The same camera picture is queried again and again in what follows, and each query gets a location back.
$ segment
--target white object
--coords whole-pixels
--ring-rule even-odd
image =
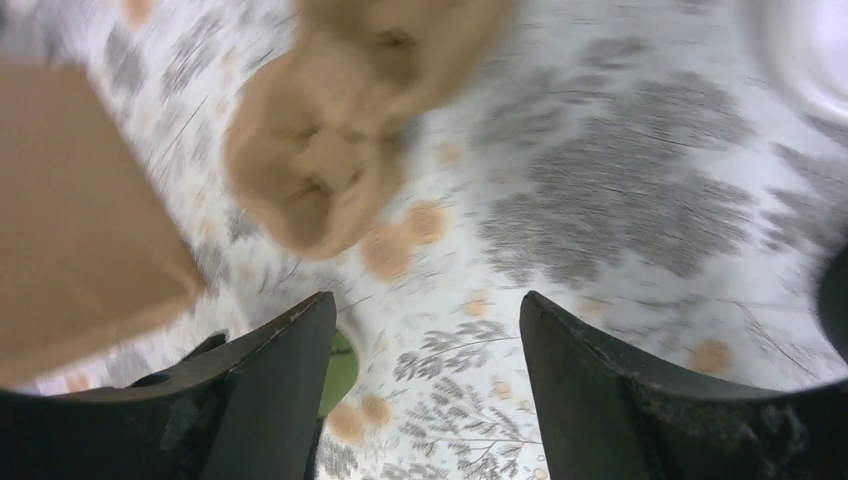
[[[769,82],[805,113],[848,125],[848,0],[745,3]]]

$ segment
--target floral pattern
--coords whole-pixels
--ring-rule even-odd
[[[127,385],[329,290],[363,358],[320,479],[524,480],[548,478],[517,325],[530,288],[732,381],[848,372],[811,302],[848,232],[848,129],[768,91],[728,2],[523,2],[468,92],[416,125],[368,241],[323,262],[274,245],[221,169],[242,85],[291,41],[289,3],[0,4],[0,50],[25,31],[33,55],[85,66],[211,285],[27,391]]]

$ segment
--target plush toy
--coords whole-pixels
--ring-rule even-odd
[[[462,90],[514,1],[298,0],[228,132],[236,198],[301,256],[355,244],[401,186],[404,126]]]

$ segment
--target green object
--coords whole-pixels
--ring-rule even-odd
[[[324,379],[324,393],[321,395],[321,405],[318,416],[326,417],[338,405],[347,392],[353,388],[359,376],[359,360],[353,351],[350,341],[344,334],[336,330],[333,337],[333,349],[330,353],[330,365]]]

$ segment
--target brown cardboard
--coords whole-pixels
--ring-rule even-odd
[[[203,277],[78,71],[0,64],[0,385],[174,319]]]

